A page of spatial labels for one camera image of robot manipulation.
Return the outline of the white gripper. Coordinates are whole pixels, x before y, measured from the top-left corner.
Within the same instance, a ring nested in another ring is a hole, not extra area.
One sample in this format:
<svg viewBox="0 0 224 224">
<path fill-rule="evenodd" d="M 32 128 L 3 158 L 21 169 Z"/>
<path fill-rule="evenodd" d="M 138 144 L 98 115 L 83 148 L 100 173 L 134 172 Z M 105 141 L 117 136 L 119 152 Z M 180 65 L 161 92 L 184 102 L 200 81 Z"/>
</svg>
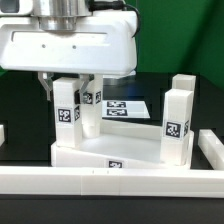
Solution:
<svg viewBox="0 0 224 224">
<path fill-rule="evenodd" d="M 0 18 L 0 67 L 43 71 L 38 80 L 51 100 L 55 73 L 81 73 L 76 104 L 87 103 L 93 74 L 126 75 L 137 65 L 132 11 L 98 11 L 81 17 L 71 32 L 47 32 L 32 17 Z"/>
</svg>

